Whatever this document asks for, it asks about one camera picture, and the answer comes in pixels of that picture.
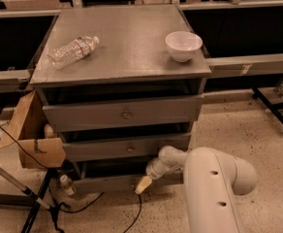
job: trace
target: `white bottle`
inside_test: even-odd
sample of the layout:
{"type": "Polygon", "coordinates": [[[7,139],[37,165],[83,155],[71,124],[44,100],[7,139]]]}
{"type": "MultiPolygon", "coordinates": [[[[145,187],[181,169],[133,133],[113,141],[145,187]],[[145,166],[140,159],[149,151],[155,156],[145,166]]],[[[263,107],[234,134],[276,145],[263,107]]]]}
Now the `white bottle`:
{"type": "Polygon", "coordinates": [[[60,176],[60,185],[66,195],[73,196],[76,193],[73,180],[66,174],[60,176]]]}
{"type": "Polygon", "coordinates": [[[47,57],[56,69],[61,69],[90,55],[99,44],[100,40],[96,36],[80,36],[70,44],[50,51],[47,57]]]}

